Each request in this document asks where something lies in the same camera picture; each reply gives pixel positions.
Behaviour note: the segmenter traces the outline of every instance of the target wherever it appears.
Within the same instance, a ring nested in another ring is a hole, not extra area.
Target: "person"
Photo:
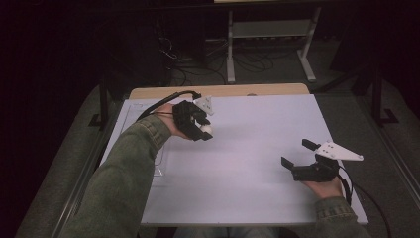
[[[77,213],[65,224],[60,237],[137,236],[152,186],[158,150],[170,136],[188,139],[173,122],[172,106],[163,105],[120,135],[107,161],[93,174]],[[306,181],[304,184],[320,198],[315,204],[318,237],[369,237],[343,198],[337,178],[330,182]],[[206,230],[180,228],[175,236],[204,237],[200,235]],[[276,232],[275,229],[267,230],[256,237],[271,237]]]

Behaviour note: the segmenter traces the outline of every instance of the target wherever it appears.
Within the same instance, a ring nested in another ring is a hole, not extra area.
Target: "white tabletop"
[[[118,135],[157,101],[124,103],[102,163]],[[301,146],[301,140],[332,141],[314,96],[215,97],[212,103],[215,114],[208,119],[213,139],[192,142],[171,138],[159,152],[163,176],[154,178],[142,223],[240,226],[315,222],[316,197],[280,163],[280,158],[286,157],[297,166],[313,164],[314,153]],[[359,223],[368,223],[356,193],[352,208]]]

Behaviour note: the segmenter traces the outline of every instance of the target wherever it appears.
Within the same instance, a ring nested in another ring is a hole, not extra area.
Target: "hand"
[[[190,140],[176,127],[175,122],[173,121],[172,107],[173,104],[166,103],[163,106],[156,109],[154,113],[167,126],[167,128],[169,128],[172,136],[178,136],[183,139]]]
[[[331,181],[303,181],[303,184],[311,188],[311,190],[320,198],[324,199],[333,196],[343,196],[342,184],[338,177]]]

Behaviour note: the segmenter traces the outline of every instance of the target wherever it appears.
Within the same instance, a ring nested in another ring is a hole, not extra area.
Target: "green jacket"
[[[121,134],[107,161],[92,176],[77,214],[60,237],[136,237],[156,154],[170,136],[155,115]],[[342,197],[320,200],[315,207],[318,237],[369,237]]]

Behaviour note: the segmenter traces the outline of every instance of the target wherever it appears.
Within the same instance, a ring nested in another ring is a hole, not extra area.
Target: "person's right arm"
[[[320,198],[315,203],[317,237],[370,237],[358,223],[358,217],[343,198],[341,182],[338,178],[327,182],[304,181],[303,183]]]

